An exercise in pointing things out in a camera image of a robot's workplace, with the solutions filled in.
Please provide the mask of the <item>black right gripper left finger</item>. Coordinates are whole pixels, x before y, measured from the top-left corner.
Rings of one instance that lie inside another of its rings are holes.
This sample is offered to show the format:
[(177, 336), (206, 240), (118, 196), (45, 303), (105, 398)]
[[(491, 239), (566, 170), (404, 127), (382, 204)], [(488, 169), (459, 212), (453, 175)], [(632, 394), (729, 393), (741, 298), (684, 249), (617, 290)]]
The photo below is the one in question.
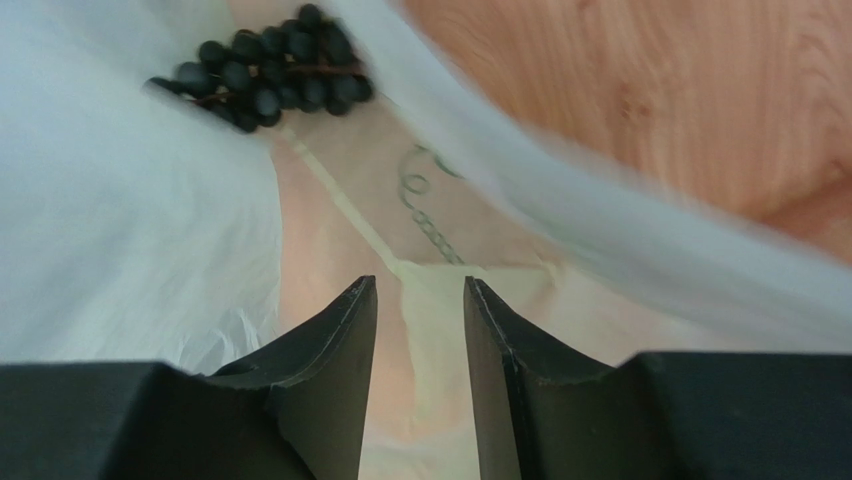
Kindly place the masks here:
[(211, 375), (162, 362), (1, 369), (5, 479), (354, 479), (377, 329), (372, 276)]

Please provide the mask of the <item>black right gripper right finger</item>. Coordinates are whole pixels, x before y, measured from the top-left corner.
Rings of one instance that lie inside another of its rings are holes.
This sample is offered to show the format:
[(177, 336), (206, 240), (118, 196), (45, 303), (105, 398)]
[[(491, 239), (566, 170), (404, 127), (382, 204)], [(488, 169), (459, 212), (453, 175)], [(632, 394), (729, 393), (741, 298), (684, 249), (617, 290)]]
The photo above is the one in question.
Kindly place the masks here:
[(464, 285), (484, 479), (847, 479), (847, 355), (643, 352), (611, 367)]

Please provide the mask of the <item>translucent white plastic bag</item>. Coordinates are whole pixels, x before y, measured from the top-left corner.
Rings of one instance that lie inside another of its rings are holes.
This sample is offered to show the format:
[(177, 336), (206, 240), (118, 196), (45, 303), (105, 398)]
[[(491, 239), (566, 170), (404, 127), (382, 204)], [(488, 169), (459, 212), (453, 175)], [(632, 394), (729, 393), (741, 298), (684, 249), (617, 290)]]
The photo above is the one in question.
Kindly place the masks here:
[[(375, 98), (145, 87), (315, 3)], [(480, 475), (464, 285), (611, 367), (851, 359), (847, 1), (5, 1), (1, 369), (211, 375), (372, 276), (354, 479)]]

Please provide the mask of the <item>fake black grape bunch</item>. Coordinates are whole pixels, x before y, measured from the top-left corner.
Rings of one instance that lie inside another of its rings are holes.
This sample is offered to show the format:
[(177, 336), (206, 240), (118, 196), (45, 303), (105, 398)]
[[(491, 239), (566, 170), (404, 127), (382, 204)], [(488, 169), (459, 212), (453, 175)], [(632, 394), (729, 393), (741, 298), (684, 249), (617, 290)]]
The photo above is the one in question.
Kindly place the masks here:
[(228, 43), (207, 40), (172, 77), (144, 85), (244, 134), (277, 126), (288, 111), (344, 117), (376, 95), (341, 21), (315, 3), (260, 31), (241, 29)]

